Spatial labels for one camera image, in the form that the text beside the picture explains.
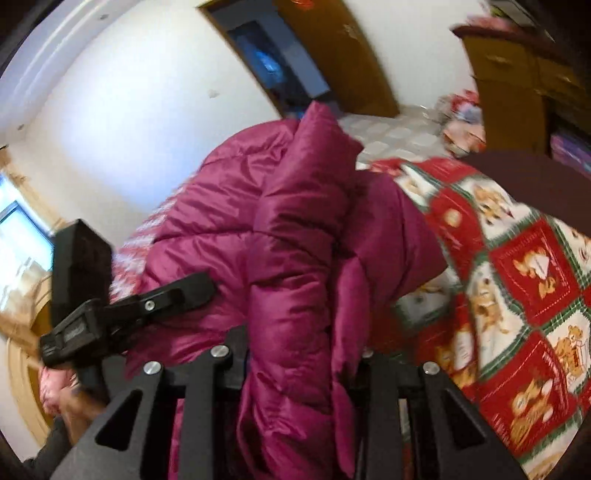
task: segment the person's hand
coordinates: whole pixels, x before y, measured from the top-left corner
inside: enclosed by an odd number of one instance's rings
[[[60,411],[68,429],[72,446],[80,440],[90,424],[105,406],[77,387],[66,387],[60,392]]]

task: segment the stacked items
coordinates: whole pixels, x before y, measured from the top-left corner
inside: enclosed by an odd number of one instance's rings
[[[462,95],[441,97],[435,110],[438,121],[443,126],[443,143],[454,157],[462,158],[485,149],[482,110],[476,92],[464,90]]]
[[[591,145],[574,132],[559,129],[550,138],[552,158],[591,180]]]

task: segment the cabinet drawer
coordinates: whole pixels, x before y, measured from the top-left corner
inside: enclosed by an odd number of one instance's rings
[[[541,85],[550,95],[575,103],[589,103],[589,97],[572,68],[547,59],[537,60]]]
[[[466,37],[464,46],[477,79],[533,87],[532,62],[522,45],[495,38]]]
[[[486,150],[545,153],[547,126],[544,98],[532,88],[477,80]]]

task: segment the red and green blanket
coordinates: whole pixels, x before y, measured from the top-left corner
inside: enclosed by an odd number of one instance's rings
[[[457,160],[372,170],[415,202],[449,264],[376,322],[375,346],[437,361],[544,478],[591,406],[591,239]]]

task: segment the pink fabric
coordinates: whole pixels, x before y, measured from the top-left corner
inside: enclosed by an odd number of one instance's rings
[[[353,475],[345,386],[371,312],[446,267],[400,188],[355,171],[361,148],[319,104],[300,123],[238,133],[178,196],[138,277],[137,290],[148,291],[207,271],[218,293],[205,309],[172,320],[174,328],[146,328],[128,354],[129,373],[150,360],[191,361],[248,325],[251,370],[236,434],[256,479]]]
[[[43,367],[39,370],[39,400],[48,415],[60,414],[60,392],[76,383],[73,370],[54,370]]]

